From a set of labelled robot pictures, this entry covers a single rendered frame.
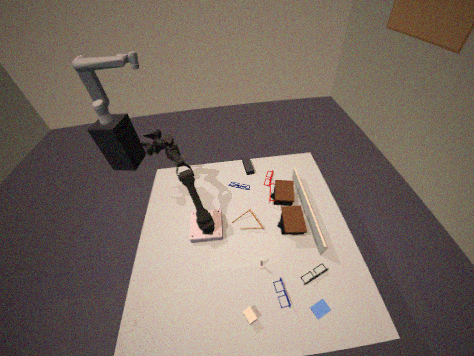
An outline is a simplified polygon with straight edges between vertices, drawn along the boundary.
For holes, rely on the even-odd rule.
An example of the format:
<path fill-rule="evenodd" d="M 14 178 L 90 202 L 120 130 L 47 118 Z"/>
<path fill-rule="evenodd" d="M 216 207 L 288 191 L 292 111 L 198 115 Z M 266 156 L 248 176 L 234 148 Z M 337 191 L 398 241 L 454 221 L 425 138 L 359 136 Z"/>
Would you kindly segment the small beige block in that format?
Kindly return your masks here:
<path fill-rule="evenodd" d="M 250 307 L 247 308 L 243 313 L 245 317 L 248 319 L 248 323 L 250 325 L 253 324 L 257 320 L 256 315 L 254 314 L 254 312 L 251 310 Z"/>

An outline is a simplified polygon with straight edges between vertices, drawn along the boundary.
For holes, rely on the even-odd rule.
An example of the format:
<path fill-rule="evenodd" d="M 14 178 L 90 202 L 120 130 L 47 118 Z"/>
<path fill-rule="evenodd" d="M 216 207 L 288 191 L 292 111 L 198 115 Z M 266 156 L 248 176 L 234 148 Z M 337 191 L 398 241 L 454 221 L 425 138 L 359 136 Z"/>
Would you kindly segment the beige flat panel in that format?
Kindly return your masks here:
<path fill-rule="evenodd" d="M 312 236 L 313 239 L 316 243 L 316 246 L 318 248 L 320 256 L 322 255 L 324 249 L 326 248 L 326 243 L 324 238 L 322 237 L 322 234 L 320 232 L 320 229 L 317 224 L 316 217 L 314 215 L 314 212 L 309 204 L 309 201 L 307 199 L 307 196 L 305 194 L 305 191 L 302 187 L 302 184 L 300 182 L 300 179 L 297 174 L 296 168 L 294 168 L 293 172 L 293 181 L 296 186 L 296 192 L 298 194 L 299 200 L 301 202 L 302 208 L 304 210 L 304 213 L 307 217 L 308 223 L 310 225 L 311 231 L 312 231 Z"/>

